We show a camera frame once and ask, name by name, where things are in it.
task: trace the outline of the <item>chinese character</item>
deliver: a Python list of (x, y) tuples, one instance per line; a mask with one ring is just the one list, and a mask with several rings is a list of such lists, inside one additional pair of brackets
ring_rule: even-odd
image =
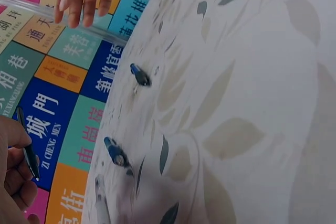
[(15, 18), (16, 19), (16, 16), (21, 16), (21, 14), (20, 13), (18, 13), (17, 11), (15, 11), (15, 10), (11, 10), (9, 13), (7, 13), (7, 16), (8, 17), (11, 17), (11, 18)]
[(58, 101), (56, 99), (50, 98), (50, 97), (48, 97), (44, 94), (38, 93), (37, 97), (34, 101), (33, 107), (36, 108), (36, 109), (42, 110), (46, 113), (49, 113), (50, 115), (55, 115), (55, 113), (53, 111), (50, 111), (50, 110), (47, 110), (47, 109), (44, 108), (44, 106), (46, 105), (46, 102), (48, 100), (51, 101), (51, 102), (54, 102), (54, 103), (56, 103), (56, 105), (58, 105)]
[(85, 133), (86, 136), (82, 136), (82, 138), (88, 140), (89, 142), (96, 142), (96, 138), (98, 135), (98, 129), (94, 128), (94, 127), (89, 127), (89, 126), (85, 126), (85, 128), (88, 131), (82, 131), (82, 133)]
[(110, 49), (110, 52), (111, 52), (112, 54), (117, 54), (117, 55), (119, 55), (119, 54), (121, 54), (121, 50), (122, 50), (122, 47), (117, 46), (117, 45), (115, 45), (115, 44), (112, 44), (111, 49)]
[(15, 81), (17, 79), (14, 76), (11, 76), (10, 74), (7, 74), (4, 71), (0, 71), (0, 84), (5, 88), (9, 88), (12, 89), (13, 86), (11, 85), (15, 85)]
[(75, 76), (74, 74), (69, 74), (67, 80), (72, 83), (77, 83), (79, 81), (79, 76)]
[(96, 89), (105, 93), (105, 92), (110, 92), (111, 86), (112, 86), (111, 82), (103, 81), (103, 80), (99, 79), (97, 81)]
[(38, 136), (40, 139), (43, 138), (43, 136), (47, 136), (45, 131), (48, 132), (47, 126), (50, 125), (49, 122), (42, 121), (39, 118), (34, 118), (32, 115), (27, 116), (27, 132), (33, 133), (34, 135)]
[(67, 75), (67, 73), (65, 73), (64, 71), (60, 69), (55, 69), (54, 75), (60, 78), (64, 78)]
[(40, 31), (30, 29), (26, 36), (28, 36), (30, 39), (35, 39), (40, 42), (40, 40), (44, 38), (45, 34)]
[(19, 57), (17, 55), (11, 55), (10, 59), (8, 59), (8, 64), (15, 67), (15, 69), (24, 69), (28, 64), (28, 60), (25, 60), (23, 57)]
[(116, 70), (115, 70), (113, 67), (109, 68), (109, 67), (107, 67), (107, 66), (104, 66), (104, 67), (102, 67), (101, 69), (102, 69), (104, 72), (100, 72), (100, 73), (101, 73), (105, 78), (113, 80), (113, 78), (114, 78), (114, 73), (116, 72)]
[(77, 154), (79, 155), (78, 161), (81, 161), (81, 162), (87, 163), (87, 164), (91, 164), (93, 150), (85, 149), (85, 148), (82, 147), (80, 149), (80, 152), (77, 152)]
[(3, 31), (6, 31), (8, 27), (10, 27), (12, 24), (4, 21), (4, 20), (0, 20), (0, 27)]
[(71, 190), (70, 197), (65, 196), (67, 193), (67, 190), (64, 189), (63, 196), (62, 196), (62, 202), (61, 201), (61, 206), (65, 207), (68, 210), (73, 210), (75, 212), (82, 212), (83, 210), (83, 200), (84, 196), (82, 194), (76, 194), (74, 191)]
[(146, 5), (147, 5), (146, 1), (134, 0), (131, 8), (133, 8), (134, 10), (137, 10), (137, 11), (142, 13), (143, 10), (145, 9)]
[(131, 36), (132, 32), (133, 32), (133, 29), (125, 28), (124, 26), (122, 26), (119, 30), (119, 34), (124, 34), (126, 36)]
[(48, 68), (47, 66), (43, 67), (44, 70), (50, 71), (50, 73), (53, 73), (54, 68)]
[(80, 44), (81, 46), (87, 47), (90, 41), (86, 39), (85, 37), (79, 36), (78, 34), (77, 35), (73, 34), (70, 37), (70, 42), (74, 44)]
[(78, 55), (78, 57), (80, 56), (79, 53), (83, 52), (83, 49), (77, 49), (77, 47), (71, 46), (70, 44), (67, 44), (64, 48), (63, 48), (63, 52), (64, 53), (68, 53), (72, 56), (74, 55)]
[(52, 20), (47, 20), (46, 18), (39, 18), (36, 23), (40, 23), (40, 25), (46, 24), (50, 28), (50, 24), (53, 23)]
[(58, 224), (79, 224), (78, 219), (77, 218), (65, 218), (64, 214), (62, 214), (61, 216), (61, 220), (58, 222)]
[(131, 23), (133, 26), (135, 26), (138, 22), (139, 18), (137, 15), (132, 16), (132, 14), (130, 13), (129, 15), (126, 15), (125, 21), (126, 23)]
[(5, 101), (5, 98), (0, 98), (0, 110), (2, 110), (2, 102)]
[(119, 60), (119, 58), (114, 57), (112, 54), (109, 54), (106, 59), (106, 64), (113, 64), (117, 66), (119, 64)]
[(100, 123), (103, 117), (103, 110), (97, 110), (95, 107), (91, 107), (91, 111), (89, 112), (90, 116), (88, 119), (94, 120), (97, 123)]

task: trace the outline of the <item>fingernail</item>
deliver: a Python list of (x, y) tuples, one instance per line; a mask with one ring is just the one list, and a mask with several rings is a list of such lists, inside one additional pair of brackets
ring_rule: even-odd
[(59, 3), (59, 10), (62, 12), (65, 10), (65, 7), (67, 5), (67, 0), (61, 0), (61, 2)]

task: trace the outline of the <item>teal square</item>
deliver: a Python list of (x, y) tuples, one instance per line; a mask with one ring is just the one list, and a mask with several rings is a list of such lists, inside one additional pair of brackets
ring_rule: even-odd
[(0, 55), (0, 114), (12, 117), (44, 55), (11, 41)]
[(89, 69), (100, 42), (96, 37), (66, 27), (50, 49), (49, 55)]
[(81, 150), (93, 153), (92, 142), (98, 133), (105, 103), (80, 95), (72, 113), (58, 162), (89, 171), (90, 163), (81, 160)]

